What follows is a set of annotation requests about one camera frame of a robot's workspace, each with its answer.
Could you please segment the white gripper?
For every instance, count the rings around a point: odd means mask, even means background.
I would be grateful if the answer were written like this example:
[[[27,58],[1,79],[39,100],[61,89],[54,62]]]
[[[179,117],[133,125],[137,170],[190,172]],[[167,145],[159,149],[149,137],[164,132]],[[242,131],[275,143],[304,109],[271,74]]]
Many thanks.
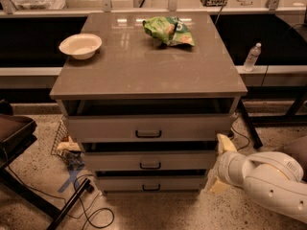
[[[222,154],[218,162],[218,176],[213,176],[208,181],[207,192],[220,194],[226,191],[230,185],[241,187],[243,185],[243,164],[246,157],[236,152],[232,141],[221,133],[217,134],[218,153]]]

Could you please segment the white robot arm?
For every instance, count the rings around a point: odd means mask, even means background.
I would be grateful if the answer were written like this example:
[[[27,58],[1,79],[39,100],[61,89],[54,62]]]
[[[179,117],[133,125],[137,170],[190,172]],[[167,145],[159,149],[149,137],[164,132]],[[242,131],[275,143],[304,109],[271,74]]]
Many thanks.
[[[279,151],[241,154],[232,141],[217,134],[218,160],[208,191],[218,194],[230,186],[242,188],[258,205],[307,223],[307,185],[301,165]]]

